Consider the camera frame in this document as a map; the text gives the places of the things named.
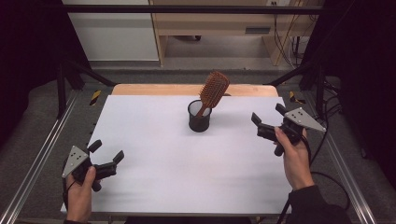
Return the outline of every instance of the human hand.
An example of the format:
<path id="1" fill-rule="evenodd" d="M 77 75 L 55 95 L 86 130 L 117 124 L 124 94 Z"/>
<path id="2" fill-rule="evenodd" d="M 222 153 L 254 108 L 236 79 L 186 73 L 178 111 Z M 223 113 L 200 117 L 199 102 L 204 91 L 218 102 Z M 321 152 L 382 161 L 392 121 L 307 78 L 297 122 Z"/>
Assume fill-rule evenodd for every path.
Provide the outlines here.
<path id="1" fill-rule="evenodd" d="M 92 211 L 92 183 L 95 181 L 96 169 L 91 166 L 80 185 L 72 175 L 66 180 L 68 191 L 68 210 L 66 219 L 87 223 Z"/>
<path id="2" fill-rule="evenodd" d="M 285 149 L 283 165 L 286 178 L 293 190 L 315 185 L 309 170 L 308 151 L 305 144 L 300 141 L 296 145 L 293 145 L 285 133 L 278 127 L 275 127 L 275 134 L 277 141 Z M 306 137 L 305 129 L 303 130 L 303 136 Z"/>

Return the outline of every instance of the hairbrush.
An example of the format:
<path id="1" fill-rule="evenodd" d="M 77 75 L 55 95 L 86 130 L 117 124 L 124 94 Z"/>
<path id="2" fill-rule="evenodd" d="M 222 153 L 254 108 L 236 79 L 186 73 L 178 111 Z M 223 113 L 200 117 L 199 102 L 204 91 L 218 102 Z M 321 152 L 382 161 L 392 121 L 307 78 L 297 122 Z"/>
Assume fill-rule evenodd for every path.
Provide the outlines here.
<path id="1" fill-rule="evenodd" d="M 200 92 L 202 107 L 196 114 L 196 117 L 201 117 L 207 108 L 215 108 L 229 85 L 230 80 L 222 73 L 210 73 L 206 79 L 206 84 Z"/>

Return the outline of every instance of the sleeve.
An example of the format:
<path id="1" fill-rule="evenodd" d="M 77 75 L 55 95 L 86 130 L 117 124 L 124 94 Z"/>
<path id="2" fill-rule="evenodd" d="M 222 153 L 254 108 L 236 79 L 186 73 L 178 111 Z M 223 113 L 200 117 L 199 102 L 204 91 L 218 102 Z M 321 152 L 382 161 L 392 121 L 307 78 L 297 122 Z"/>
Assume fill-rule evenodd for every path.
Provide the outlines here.
<path id="1" fill-rule="evenodd" d="M 84 224 L 84 223 L 76 222 L 76 221 L 70 221 L 70 220 L 65 219 L 64 220 L 64 224 Z"/>
<path id="2" fill-rule="evenodd" d="M 351 223 L 346 211 L 334 204 L 328 204 L 320 194 L 318 186 L 311 186 L 289 194 L 291 215 L 288 224 L 349 224 Z"/>

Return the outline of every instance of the white table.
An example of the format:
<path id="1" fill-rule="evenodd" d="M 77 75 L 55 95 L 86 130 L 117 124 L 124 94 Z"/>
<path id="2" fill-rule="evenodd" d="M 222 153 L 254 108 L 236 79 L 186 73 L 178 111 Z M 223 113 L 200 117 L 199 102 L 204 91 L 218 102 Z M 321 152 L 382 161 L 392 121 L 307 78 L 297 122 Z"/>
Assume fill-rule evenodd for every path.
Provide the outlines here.
<path id="1" fill-rule="evenodd" d="M 280 125 L 280 97 L 223 97 L 204 133 L 190 130 L 188 104 L 198 96 L 110 95 L 90 144 L 92 162 L 123 150 L 118 173 L 92 196 L 92 211 L 123 216 L 261 216 L 280 214 L 291 188 L 275 146 L 250 120 Z"/>

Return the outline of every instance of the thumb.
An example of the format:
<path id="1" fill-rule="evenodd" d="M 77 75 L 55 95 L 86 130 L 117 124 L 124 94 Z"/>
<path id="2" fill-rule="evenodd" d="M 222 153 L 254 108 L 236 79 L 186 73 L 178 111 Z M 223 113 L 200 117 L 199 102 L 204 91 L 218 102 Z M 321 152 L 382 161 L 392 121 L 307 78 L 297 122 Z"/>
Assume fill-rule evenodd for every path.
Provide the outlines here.
<path id="1" fill-rule="evenodd" d="M 95 180 L 95 177 L 96 177 L 96 169 L 94 166 L 91 166 L 88 169 L 88 172 L 85 175 L 84 183 L 82 184 L 82 187 L 84 188 L 84 190 L 91 191 L 92 183 Z"/>
<path id="2" fill-rule="evenodd" d="M 285 150 L 292 148 L 292 144 L 286 134 L 279 127 L 275 127 L 274 130 L 276 139 L 283 146 L 283 148 L 285 148 Z"/>

